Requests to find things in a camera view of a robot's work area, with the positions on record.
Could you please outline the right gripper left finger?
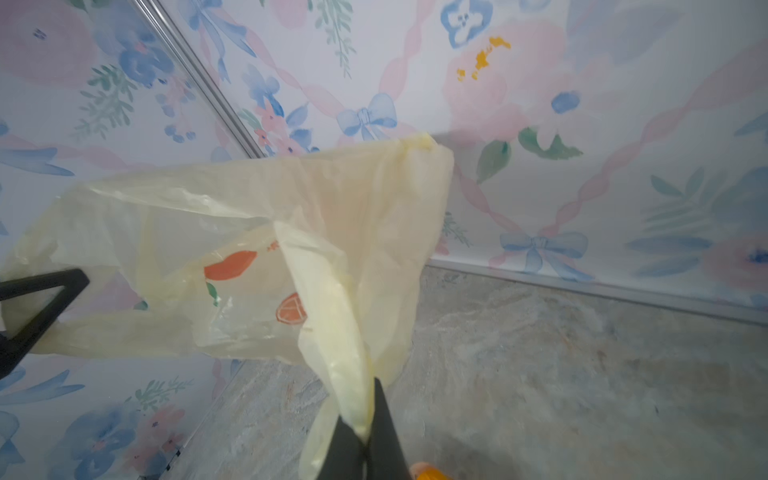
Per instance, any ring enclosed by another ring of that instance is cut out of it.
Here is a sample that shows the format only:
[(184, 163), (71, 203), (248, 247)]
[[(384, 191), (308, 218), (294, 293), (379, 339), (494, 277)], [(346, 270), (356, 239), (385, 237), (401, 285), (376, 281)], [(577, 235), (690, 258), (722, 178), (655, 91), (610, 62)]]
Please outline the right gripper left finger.
[(365, 463), (365, 444), (339, 417), (317, 480), (363, 480)]

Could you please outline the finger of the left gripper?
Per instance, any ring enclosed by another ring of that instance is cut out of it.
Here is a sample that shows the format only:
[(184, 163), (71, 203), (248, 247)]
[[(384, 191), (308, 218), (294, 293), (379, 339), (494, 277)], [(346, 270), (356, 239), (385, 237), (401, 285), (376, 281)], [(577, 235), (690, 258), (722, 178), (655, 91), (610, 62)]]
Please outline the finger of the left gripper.
[(2, 379), (13, 372), (89, 283), (90, 280), (81, 269), (69, 269), (1, 282), (1, 306), (8, 305), (9, 301), (19, 297), (52, 290), (55, 292), (54, 296), (47, 299), (18, 326), (13, 326), (11, 320), (2, 321)]

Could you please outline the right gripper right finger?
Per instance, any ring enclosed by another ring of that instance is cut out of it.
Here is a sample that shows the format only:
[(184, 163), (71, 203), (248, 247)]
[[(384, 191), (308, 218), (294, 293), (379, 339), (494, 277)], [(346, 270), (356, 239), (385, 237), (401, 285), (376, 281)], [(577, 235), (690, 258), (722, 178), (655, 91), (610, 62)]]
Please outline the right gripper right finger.
[(374, 382), (374, 416), (365, 449), (367, 480), (411, 480), (381, 381)]

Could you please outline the yellow orange fruit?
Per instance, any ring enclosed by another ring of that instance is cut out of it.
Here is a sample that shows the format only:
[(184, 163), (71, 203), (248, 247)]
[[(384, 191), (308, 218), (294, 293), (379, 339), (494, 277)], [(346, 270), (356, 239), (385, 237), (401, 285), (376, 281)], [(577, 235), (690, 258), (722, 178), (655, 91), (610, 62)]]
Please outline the yellow orange fruit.
[(410, 467), (413, 480), (451, 480), (449, 476), (427, 462), (418, 462)]

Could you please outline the yellow plastic bag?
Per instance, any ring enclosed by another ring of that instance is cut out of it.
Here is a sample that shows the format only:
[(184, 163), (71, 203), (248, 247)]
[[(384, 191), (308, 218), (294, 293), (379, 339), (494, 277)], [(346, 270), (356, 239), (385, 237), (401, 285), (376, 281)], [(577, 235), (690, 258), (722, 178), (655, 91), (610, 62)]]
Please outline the yellow plastic bag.
[(121, 174), (58, 197), (1, 276), (90, 280), (36, 354), (309, 367), (328, 396), (299, 475), (317, 479), (337, 419), (367, 446), (375, 379), (390, 385), (408, 359), (453, 169), (452, 151), (419, 134)]

